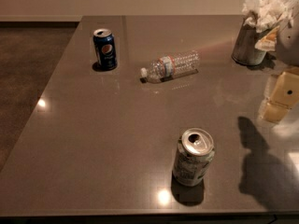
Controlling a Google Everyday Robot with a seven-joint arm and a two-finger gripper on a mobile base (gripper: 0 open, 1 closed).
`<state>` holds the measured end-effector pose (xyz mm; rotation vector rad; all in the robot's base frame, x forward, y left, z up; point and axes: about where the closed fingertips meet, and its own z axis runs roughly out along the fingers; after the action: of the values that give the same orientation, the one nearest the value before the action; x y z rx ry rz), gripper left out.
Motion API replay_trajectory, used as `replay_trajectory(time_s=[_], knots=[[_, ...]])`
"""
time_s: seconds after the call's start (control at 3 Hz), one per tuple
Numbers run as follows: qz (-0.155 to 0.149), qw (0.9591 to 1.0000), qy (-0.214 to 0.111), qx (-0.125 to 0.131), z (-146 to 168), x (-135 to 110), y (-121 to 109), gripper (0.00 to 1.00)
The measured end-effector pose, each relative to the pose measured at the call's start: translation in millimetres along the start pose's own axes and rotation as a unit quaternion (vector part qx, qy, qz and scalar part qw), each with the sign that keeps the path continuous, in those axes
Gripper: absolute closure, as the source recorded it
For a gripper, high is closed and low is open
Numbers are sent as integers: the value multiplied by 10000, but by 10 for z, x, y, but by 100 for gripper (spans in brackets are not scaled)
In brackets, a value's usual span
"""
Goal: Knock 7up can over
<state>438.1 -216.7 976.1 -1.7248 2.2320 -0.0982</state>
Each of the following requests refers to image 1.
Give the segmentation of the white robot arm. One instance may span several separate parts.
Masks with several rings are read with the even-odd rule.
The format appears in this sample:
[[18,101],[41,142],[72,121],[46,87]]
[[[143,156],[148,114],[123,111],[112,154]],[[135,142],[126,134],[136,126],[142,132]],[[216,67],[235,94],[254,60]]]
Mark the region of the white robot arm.
[[278,75],[271,75],[264,89],[259,115],[279,123],[299,103],[299,27],[298,16],[293,25],[280,24],[276,44],[277,59],[287,65]]

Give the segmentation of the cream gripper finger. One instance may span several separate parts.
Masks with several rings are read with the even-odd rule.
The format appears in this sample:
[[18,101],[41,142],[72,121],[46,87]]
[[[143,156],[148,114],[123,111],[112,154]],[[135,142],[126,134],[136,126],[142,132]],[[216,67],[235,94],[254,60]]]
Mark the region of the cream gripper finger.
[[276,87],[278,81],[278,75],[271,75],[266,82],[265,88],[264,88],[264,97],[267,100],[271,99],[272,93]]
[[299,72],[283,71],[278,75],[271,99],[261,103],[261,118],[279,123],[299,103]]

